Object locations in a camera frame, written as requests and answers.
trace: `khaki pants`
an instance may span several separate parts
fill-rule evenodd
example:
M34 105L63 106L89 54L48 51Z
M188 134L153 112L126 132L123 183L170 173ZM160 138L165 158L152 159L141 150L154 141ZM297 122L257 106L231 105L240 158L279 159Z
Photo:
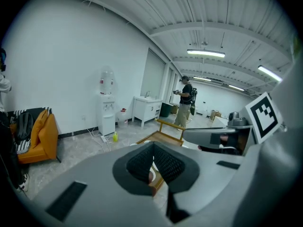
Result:
M186 113L188 112L190 104L180 104L178 114L176 120L174 122L175 125L181 125L181 127L186 128Z

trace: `black t-shirt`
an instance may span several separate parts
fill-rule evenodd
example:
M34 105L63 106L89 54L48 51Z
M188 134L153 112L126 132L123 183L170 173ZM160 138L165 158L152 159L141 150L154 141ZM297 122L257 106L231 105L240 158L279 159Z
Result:
M193 89L193 87L191 86L191 84L190 84L190 83L187 83L187 84L184 86L184 88L183 88L183 90L182 90L182 93L189 93L189 94L190 94L190 92L191 92L192 89ZM182 96L181 99L180 99L180 103L181 103L181 104L186 104L186 105L188 105L188 104L190 104L190 101L191 101L190 95L189 95L188 97Z

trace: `faucet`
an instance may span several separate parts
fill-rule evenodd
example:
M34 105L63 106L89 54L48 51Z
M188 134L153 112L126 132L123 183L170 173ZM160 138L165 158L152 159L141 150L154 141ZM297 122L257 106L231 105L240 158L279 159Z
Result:
M148 96L149 96L149 95L151 94L151 92L150 92L150 91L147 91L146 94L145 94L145 98L148 97L147 94L148 94Z

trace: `white shirt sleeve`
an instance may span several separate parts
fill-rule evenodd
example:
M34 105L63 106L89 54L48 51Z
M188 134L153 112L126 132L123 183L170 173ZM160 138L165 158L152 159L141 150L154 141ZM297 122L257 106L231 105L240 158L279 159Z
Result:
M4 76L0 73L0 92L8 93L10 90L10 81L8 79L5 79Z

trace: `shoe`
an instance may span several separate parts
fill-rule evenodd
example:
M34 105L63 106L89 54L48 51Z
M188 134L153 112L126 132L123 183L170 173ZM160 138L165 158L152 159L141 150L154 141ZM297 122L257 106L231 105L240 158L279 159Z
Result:
M27 192L27 190L28 190L28 183L29 183L29 175L25 173L25 174L23 174L23 177L24 177L24 182L21 185L19 185L19 187L24 192Z

